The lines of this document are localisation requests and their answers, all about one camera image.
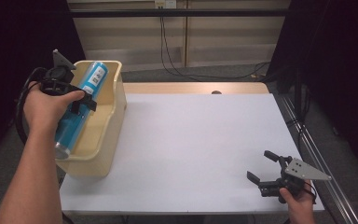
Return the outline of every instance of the table surface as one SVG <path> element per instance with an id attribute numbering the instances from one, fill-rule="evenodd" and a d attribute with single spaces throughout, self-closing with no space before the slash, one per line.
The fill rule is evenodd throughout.
<path id="1" fill-rule="evenodd" d="M 267 86 L 260 82 L 154 82 L 124 83 L 126 93 L 196 93 L 222 94 L 269 93 Z"/>
<path id="2" fill-rule="evenodd" d="M 279 164 L 265 158 L 264 150 L 299 158 L 264 84 L 124 86 L 128 105 L 111 172 L 106 177 L 67 176 L 61 187 L 63 211 L 127 215 L 287 211 L 277 198 L 261 197 L 258 187 L 246 179 L 247 171 L 261 181 L 280 176 Z M 319 199 L 314 210 L 324 210 Z"/>

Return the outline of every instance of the blue bottle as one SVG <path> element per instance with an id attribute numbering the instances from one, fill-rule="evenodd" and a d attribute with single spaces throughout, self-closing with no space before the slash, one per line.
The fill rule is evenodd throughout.
<path id="1" fill-rule="evenodd" d="M 94 62 L 89 65 L 78 88 L 92 95 L 95 101 L 104 81 L 108 70 L 104 63 Z M 56 159 L 64 160 L 69 157 L 76 140 L 83 129 L 84 123 L 90 113 L 86 105 L 80 105 L 79 113 L 74 114 L 70 111 L 72 105 L 68 106 L 67 111 L 62 116 L 55 135 Z"/>

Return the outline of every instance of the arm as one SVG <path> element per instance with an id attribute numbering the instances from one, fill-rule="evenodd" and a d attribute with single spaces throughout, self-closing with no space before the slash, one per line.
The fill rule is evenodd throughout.
<path id="1" fill-rule="evenodd" d="M 310 191 L 310 185 L 304 188 Z M 289 206 L 289 217 L 291 224 L 315 224 L 313 218 L 313 199 L 308 193 L 301 191 L 296 198 L 286 188 L 280 189 L 280 194 Z"/>
<path id="2" fill-rule="evenodd" d="M 0 223 L 62 223 L 54 135 L 66 107 L 83 96 L 83 91 L 49 96 L 39 85 L 30 90 L 24 105 L 30 133 L 2 201 Z"/>

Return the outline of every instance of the white wall panel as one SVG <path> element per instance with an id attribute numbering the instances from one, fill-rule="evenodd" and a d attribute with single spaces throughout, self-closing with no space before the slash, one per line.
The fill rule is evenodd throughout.
<path id="1" fill-rule="evenodd" d="M 154 1 L 142 0 L 68 0 L 68 3 L 73 9 L 154 8 Z M 199 9 L 287 8 L 289 3 L 289 0 L 189 0 L 187 4 L 186 1 L 179 0 L 177 6 Z M 153 61 L 155 67 L 161 61 L 159 18 L 74 20 L 86 55 L 95 57 L 99 55 L 98 50 L 100 50 L 103 51 L 101 57 L 106 57 L 108 52 L 112 52 L 117 60 L 125 61 L 124 66 L 126 63 L 146 64 Z M 174 63 L 186 66 L 269 61 L 282 29 L 283 20 L 284 18 L 279 17 L 195 17 L 188 20 L 164 18 L 167 42 Z M 139 54 L 145 52 L 149 54 L 142 59 Z"/>

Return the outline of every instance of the hand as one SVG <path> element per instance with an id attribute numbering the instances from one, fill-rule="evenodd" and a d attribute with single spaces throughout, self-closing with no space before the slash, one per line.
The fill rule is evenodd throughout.
<path id="1" fill-rule="evenodd" d="M 50 96 L 40 90 L 40 84 L 31 82 L 29 86 L 33 87 L 25 99 L 24 113 L 30 131 L 47 129 L 55 132 L 67 106 L 84 97 L 83 91 L 71 91 L 62 96 Z"/>
<path id="2" fill-rule="evenodd" d="M 304 184 L 304 188 L 310 191 L 310 185 Z M 289 206 L 289 217 L 291 224 L 314 224 L 313 218 L 313 198 L 305 191 L 294 198 L 286 188 L 280 189 L 280 194 Z"/>

